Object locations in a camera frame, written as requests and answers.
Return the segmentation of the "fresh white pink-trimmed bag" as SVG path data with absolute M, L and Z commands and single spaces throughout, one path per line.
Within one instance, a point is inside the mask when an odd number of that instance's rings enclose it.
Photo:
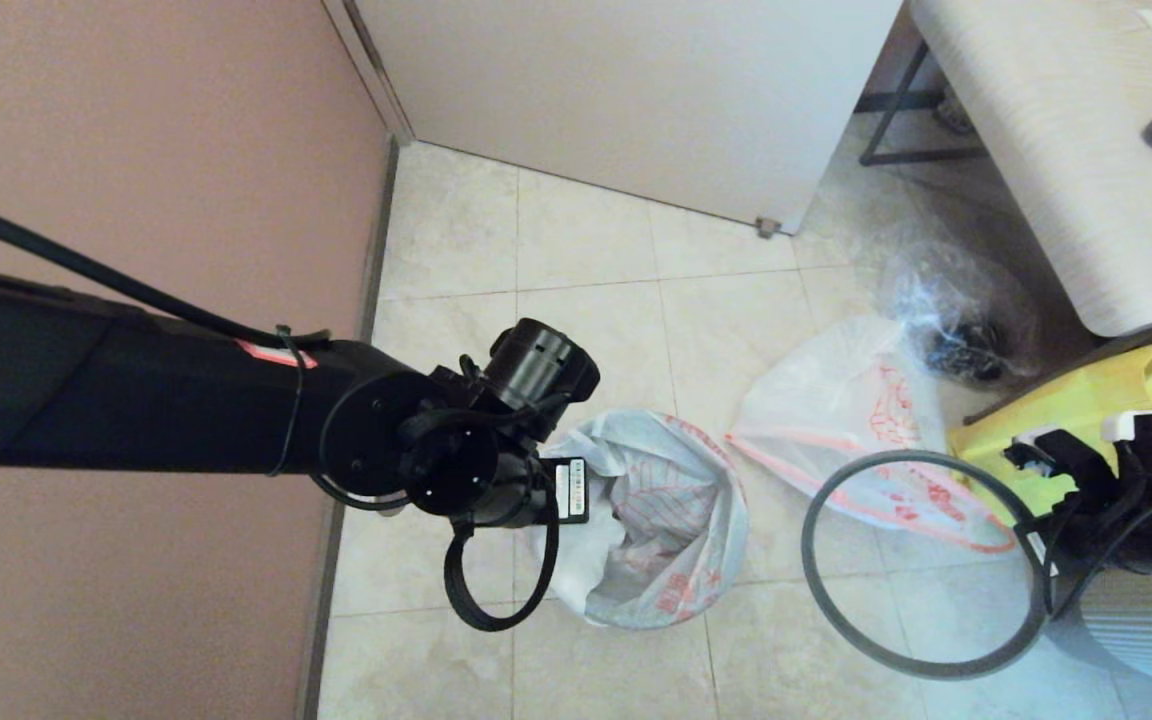
M 662 629 L 700 616 L 737 579 L 748 506 L 730 456 L 702 429 L 613 410 L 550 439 L 541 456 L 584 464 L 584 520 L 573 520 L 573 483 L 559 488 L 564 520 L 548 588 L 573 614 Z

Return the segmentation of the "white plastic bag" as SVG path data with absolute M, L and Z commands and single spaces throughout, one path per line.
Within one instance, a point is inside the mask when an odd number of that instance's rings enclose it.
M 899 323 L 850 316 L 801 343 L 742 397 L 727 441 L 773 477 L 814 497 L 838 469 L 884 450 L 946 454 L 940 386 L 914 359 Z M 829 509 L 978 553 L 1015 546 L 965 478 L 927 462 L 856 473 Z

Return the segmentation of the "yellow fabric bag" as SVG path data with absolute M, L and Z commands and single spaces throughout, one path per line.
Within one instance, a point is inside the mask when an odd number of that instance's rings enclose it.
M 1069 477 L 1043 478 L 1020 470 L 1005 458 L 1011 438 L 1038 429 L 1064 429 L 1083 444 L 1117 461 L 1111 444 L 1102 441 L 1108 416 L 1152 410 L 1152 344 L 1083 366 L 990 414 L 987 418 L 948 433 L 952 455 L 988 471 L 1011 488 L 1029 510 L 1041 516 L 1073 492 Z

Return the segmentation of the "clear plastic bag with dark items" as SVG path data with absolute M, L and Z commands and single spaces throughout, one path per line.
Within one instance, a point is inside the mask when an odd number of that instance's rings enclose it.
M 882 262 L 878 305 L 932 376 L 984 388 L 1041 369 L 1030 291 L 1005 266 L 942 240 L 900 243 Z

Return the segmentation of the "white ribbed round stool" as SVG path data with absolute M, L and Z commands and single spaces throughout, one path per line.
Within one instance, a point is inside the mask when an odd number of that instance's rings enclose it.
M 1152 679 L 1152 575 L 1102 571 L 1047 634 L 1074 659 Z

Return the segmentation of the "grey metal baseboard strip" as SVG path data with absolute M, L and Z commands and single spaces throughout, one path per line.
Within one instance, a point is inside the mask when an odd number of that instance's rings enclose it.
M 378 218 L 372 223 L 372 232 L 362 265 L 361 316 L 356 325 L 358 340 L 371 340 L 376 327 L 376 305 L 378 305 L 381 287 L 381 273 L 387 236 L 391 225 L 392 204 L 396 192 L 399 156 L 401 142 L 397 137 L 389 138 L 387 150 L 387 169 L 381 184 Z M 303 653 L 303 665 L 298 687 L 298 707 L 294 720 L 317 720 L 321 697 L 323 670 L 325 664 L 326 641 L 328 641 L 329 617 L 334 584 L 338 579 L 338 562 L 340 538 L 342 538 L 346 511 L 348 507 L 329 500 L 325 506 L 317 560 L 319 574 L 314 585 L 314 597 L 310 615 L 308 615 L 306 647 Z

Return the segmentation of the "white door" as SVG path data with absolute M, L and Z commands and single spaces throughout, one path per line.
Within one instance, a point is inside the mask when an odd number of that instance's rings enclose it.
M 355 0 L 417 141 L 801 223 L 905 0 Z

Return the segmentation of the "light wood grain table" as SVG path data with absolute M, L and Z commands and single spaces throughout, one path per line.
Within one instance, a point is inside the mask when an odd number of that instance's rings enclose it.
M 1152 328 L 1152 0 L 909 6 L 1084 327 Z

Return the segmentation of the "white door frame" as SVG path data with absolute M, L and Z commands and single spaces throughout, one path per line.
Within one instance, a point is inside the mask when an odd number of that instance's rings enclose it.
M 416 141 L 414 129 L 397 99 L 396 88 L 388 77 L 378 46 L 362 18 L 357 0 L 320 0 L 320 3 L 332 18 L 340 41 L 343 41 L 391 137 L 399 146 L 411 145 Z

